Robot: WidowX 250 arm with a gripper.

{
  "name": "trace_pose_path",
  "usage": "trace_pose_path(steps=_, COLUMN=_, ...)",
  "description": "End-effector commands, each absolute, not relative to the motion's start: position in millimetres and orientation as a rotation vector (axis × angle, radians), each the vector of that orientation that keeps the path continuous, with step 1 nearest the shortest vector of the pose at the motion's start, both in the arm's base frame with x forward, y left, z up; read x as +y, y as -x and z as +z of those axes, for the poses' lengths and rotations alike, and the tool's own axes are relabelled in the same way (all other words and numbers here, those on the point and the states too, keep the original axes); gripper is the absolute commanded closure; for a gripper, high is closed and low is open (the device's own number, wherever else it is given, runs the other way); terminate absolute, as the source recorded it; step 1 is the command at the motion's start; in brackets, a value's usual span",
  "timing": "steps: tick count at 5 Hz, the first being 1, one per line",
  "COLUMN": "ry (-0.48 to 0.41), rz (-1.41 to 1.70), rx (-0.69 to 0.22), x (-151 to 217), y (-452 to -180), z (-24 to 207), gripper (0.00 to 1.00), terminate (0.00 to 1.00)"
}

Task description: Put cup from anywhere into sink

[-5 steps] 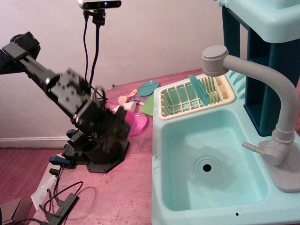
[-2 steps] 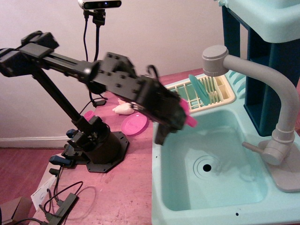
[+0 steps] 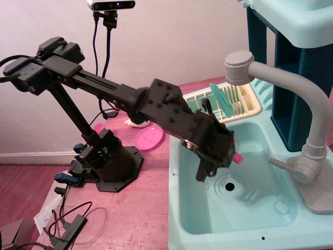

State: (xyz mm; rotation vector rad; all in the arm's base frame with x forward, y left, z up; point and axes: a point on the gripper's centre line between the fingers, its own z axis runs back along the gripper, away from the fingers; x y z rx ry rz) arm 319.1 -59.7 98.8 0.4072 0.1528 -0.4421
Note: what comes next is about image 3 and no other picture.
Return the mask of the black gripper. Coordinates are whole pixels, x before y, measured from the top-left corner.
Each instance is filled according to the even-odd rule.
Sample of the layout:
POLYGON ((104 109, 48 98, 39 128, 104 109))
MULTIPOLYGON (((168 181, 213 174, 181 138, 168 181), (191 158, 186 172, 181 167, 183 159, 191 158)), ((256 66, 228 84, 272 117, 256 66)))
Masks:
POLYGON ((127 92, 130 118, 134 122, 151 120, 196 153, 200 161, 196 180, 216 175, 218 167, 228 168, 235 154, 234 133, 217 121, 210 102, 203 99, 204 110, 193 112, 177 85, 154 79, 151 87, 127 92))

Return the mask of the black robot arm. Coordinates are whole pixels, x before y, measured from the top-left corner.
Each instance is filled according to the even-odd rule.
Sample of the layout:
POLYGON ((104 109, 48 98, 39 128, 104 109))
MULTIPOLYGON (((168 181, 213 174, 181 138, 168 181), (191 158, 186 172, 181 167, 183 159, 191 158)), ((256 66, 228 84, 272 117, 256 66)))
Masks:
POLYGON ((94 131, 65 91, 68 86, 82 89, 114 103, 136 124, 152 121, 181 140, 184 147, 200 160, 196 179, 204 181, 218 168, 228 168, 235 154, 234 134, 220 123, 204 99, 203 111, 192 111, 176 85, 155 79, 150 87, 134 89, 116 84, 85 71, 80 47, 54 37, 39 46, 35 56, 14 55, 1 61, 2 82, 17 90, 39 95, 50 91, 81 131, 86 148, 76 157, 83 167, 91 168, 107 183, 122 182, 134 169, 134 157, 110 131, 94 131))

